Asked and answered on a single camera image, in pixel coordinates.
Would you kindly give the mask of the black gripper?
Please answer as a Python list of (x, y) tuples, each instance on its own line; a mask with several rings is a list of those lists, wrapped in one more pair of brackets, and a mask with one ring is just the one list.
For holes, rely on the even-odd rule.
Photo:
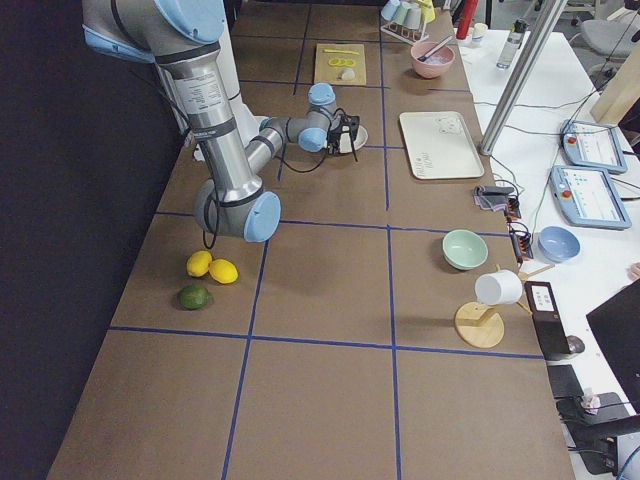
[(327, 134), (328, 153), (352, 153), (358, 162), (356, 140), (360, 127), (360, 117), (338, 113)]

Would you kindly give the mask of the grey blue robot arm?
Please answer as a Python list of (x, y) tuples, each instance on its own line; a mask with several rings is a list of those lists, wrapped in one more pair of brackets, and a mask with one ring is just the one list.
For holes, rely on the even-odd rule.
[(210, 172), (195, 203), (205, 232), (268, 240), (281, 203), (259, 172), (283, 146), (334, 154), (355, 152), (364, 143), (358, 117), (337, 106), (327, 83), (311, 87), (302, 118), (254, 117), (240, 94), (220, 1), (85, 1), (82, 8), (89, 47), (163, 70), (168, 96)]

